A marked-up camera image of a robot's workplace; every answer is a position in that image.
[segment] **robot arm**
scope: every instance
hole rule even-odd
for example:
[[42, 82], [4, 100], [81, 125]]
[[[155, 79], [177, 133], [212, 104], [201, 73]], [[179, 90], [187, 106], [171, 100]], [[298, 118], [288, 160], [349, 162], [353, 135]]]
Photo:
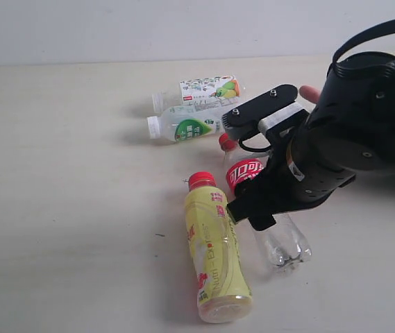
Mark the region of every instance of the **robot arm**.
[[294, 86], [281, 85], [224, 115], [226, 132], [242, 148], [251, 150], [243, 141], [259, 133], [270, 143], [266, 168], [239, 184], [228, 204], [235, 222], [249, 218], [264, 230], [274, 224], [270, 214], [314, 208], [360, 173], [395, 173], [395, 56], [364, 52], [338, 62], [354, 46], [391, 33], [395, 20], [334, 54], [311, 114], [295, 102]]

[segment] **yellow bottle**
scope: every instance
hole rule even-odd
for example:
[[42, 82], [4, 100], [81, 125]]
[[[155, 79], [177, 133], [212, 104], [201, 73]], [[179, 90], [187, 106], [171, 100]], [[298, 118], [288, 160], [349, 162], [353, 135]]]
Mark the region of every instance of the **yellow bottle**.
[[252, 308], [251, 290], [239, 260], [234, 225], [225, 193], [208, 172], [190, 177], [185, 199], [188, 244], [196, 269], [199, 316], [207, 323], [227, 323]]

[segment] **white table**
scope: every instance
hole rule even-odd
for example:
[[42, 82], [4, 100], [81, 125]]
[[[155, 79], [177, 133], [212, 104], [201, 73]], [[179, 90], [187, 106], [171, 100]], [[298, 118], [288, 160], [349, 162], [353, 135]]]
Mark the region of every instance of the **white table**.
[[264, 275], [238, 225], [255, 308], [208, 325], [182, 180], [208, 170], [223, 182], [222, 152], [214, 136], [148, 139], [151, 93], [180, 79], [234, 72], [252, 98], [282, 83], [321, 87], [329, 60], [0, 68], [0, 332], [395, 332], [395, 177], [293, 214], [313, 258], [286, 278]]

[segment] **yellow bottle label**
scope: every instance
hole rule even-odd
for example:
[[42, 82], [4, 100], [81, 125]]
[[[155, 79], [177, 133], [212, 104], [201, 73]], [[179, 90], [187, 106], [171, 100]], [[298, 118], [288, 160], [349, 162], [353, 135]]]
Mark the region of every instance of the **yellow bottle label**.
[[199, 187], [185, 199], [188, 244], [199, 284], [198, 305], [220, 296], [251, 297], [242, 274], [225, 193]]

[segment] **plastic bottle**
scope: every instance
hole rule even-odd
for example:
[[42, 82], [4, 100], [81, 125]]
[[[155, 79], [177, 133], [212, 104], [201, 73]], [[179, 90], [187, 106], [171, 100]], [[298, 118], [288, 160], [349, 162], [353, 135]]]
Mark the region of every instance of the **plastic bottle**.
[[163, 92], [152, 94], [153, 108], [155, 113], [161, 114], [177, 105], [205, 105], [224, 99], [237, 104], [244, 90], [234, 75], [184, 80]]
[[[248, 178], [256, 177], [263, 170], [259, 158], [267, 153], [250, 153], [241, 149], [237, 142], [224, 133], [219, 138], [225, 151], [224, 170], [226, 181], [234, 193], [235, 186]], [[276, 224], [257, 231], [253, 229], [258, 248], [266, 263], [272, 268], [283, 268], [290, 264], [306, 262], [311, 258], [311, 248], [302, 232], [287, 213], [274, 216]]]
[[240, 267], [225, 193], [216, 187], [212, 174], [205, 171], [192, 175], [189, 186], [185, 219], [199, 283], [199, 316], [207, 323], [234, 321], [249, 314], [252, 297]]
[[204, 105], [173, 106], [160, 117], [148, 117], [151, 139], [164, 137], [173, 142], [224, 131], [222, 116], [234, 106], [229, 100]]

